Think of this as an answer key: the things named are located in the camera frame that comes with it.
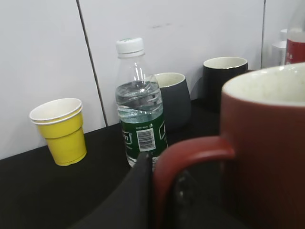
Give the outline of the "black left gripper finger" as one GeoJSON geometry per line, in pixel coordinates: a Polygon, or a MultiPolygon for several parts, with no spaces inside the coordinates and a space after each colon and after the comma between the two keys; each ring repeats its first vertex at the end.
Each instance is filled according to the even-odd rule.
{"type": "Polygon", "coordinates": [[[151,229],[152,157],[141,153],[123,182],[73,229],[151,229]]]}

